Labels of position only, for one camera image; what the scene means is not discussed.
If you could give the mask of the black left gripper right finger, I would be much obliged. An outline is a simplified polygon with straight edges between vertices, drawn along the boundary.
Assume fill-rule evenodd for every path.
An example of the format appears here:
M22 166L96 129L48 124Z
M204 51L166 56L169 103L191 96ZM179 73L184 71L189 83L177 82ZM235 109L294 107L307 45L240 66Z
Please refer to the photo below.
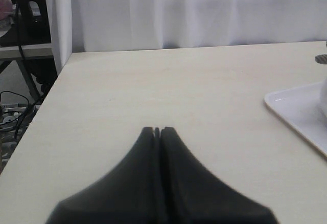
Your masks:
M161 131L160 157L170 223L278 223L204 167L173 127Z

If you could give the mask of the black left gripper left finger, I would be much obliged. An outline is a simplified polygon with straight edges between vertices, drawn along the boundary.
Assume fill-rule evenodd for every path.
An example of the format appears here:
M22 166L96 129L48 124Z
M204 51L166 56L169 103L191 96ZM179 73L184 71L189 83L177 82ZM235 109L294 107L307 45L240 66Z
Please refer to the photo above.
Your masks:
M109 173L60 201L47 223L158 223L153 156L153 129L145 127Z

